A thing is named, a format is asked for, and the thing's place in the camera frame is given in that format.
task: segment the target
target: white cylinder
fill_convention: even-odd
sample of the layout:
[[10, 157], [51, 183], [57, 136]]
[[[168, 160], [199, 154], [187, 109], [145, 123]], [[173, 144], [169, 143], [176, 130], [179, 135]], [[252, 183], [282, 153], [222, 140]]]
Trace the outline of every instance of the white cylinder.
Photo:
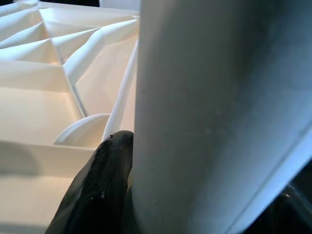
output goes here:
[[144, 234], [244, 231], [312, 154], [312, 1], [145, 0], [133, 204]]

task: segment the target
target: white cylindrical post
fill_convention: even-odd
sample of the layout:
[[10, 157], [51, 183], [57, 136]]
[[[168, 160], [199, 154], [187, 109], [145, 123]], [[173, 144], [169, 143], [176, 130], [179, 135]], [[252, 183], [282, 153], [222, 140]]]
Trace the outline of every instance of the white cylindrical post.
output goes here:
[[144, 234], [244, 231], [312, 154], [312, 2], [144, 0], [133, 204]]

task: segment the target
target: white plastic surface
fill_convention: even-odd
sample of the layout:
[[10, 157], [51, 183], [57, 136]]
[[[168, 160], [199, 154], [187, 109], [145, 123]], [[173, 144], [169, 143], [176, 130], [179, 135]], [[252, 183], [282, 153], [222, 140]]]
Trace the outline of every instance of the white plastic surface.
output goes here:
[[133, 131], [137, 15], [45, 2], [0, 7], [0, 234], [44, 233], [106, 124], [118, 131], [124, 118]]

